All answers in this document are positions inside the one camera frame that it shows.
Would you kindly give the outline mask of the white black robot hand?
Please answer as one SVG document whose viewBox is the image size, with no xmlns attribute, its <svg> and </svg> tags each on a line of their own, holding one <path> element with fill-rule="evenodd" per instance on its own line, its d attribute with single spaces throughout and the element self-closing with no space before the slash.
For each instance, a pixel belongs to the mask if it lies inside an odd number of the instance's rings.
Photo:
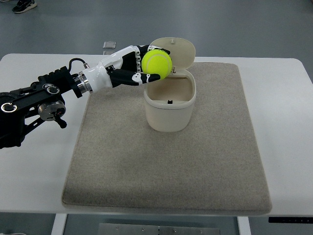
<svg viewBox="0 0 313 235">
<path fill-rule="evenodd" d="M 143 70 L 142 60 L 148 52 L 170 55 L 169 50 L 153 45 L 128 46 L 102 59 L 97 66 L 80 72 L 75 82 L 82 93 L 92 93 L 102 88 L 115 88 L 119 85 L 139 86 L 165 78 L 158 72 Z"/>
</svg>

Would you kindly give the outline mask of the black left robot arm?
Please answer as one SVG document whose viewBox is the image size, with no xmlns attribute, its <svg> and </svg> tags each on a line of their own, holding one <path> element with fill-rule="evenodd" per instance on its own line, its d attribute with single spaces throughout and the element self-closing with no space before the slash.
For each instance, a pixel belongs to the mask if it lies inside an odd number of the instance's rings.
<svg viewBox="0 0 313 235">
<path fill-rule="evenodd" d="M 46 121 L 56 122 L 62 129 L 66 112 L 62 95 L 73 91 L 77 98 L 91 88 L 82 72 L 71 74 L 72 62 L 84 62 L 73 58 L 68 67 L 39 76 L 29 87 L 0 94 L 0 146 L 20 147 L 25 136 Z"/>
</svg>

